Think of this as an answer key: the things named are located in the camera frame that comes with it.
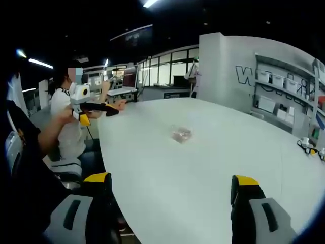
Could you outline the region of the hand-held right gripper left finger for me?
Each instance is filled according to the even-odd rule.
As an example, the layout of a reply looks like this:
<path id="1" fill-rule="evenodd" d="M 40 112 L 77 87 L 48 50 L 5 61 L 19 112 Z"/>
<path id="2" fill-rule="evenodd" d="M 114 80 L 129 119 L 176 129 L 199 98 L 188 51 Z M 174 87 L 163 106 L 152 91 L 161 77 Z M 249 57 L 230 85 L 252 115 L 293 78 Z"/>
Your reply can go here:
<path id="1" fill-rule="evenodd" d="M 68 195 L 43 232 L 48 243 L 120 243 L 111 174 L 92 175 L 84 185 L 97 186 L 96 196 Z"/>

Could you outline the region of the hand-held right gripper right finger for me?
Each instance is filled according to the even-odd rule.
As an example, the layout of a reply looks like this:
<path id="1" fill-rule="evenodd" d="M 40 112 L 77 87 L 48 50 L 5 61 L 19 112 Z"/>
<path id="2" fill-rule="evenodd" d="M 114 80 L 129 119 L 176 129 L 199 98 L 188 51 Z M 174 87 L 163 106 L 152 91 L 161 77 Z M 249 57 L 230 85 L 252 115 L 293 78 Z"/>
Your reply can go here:
<path id="1" fill-rule="evenodd" d="M 287 211 L 251 177 L 233 175 L 230 204 L 232 243 L 292 243 L 297 237 Z"/>

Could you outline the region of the person's left hand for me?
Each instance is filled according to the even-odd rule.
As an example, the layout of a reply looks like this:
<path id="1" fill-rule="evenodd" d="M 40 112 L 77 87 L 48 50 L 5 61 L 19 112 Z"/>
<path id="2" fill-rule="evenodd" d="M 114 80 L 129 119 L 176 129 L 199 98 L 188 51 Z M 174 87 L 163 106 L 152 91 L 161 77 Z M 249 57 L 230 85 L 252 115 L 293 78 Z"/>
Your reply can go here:
<path id="1" fill-rule="evenodd" d="M 73 109 L 70 105 L 64 108 L 62 111 L 58 112 L 55 118 L 56 121 L 62 126 L 68 123 L 72 123 L 76 120 L 73 116 Z"/>

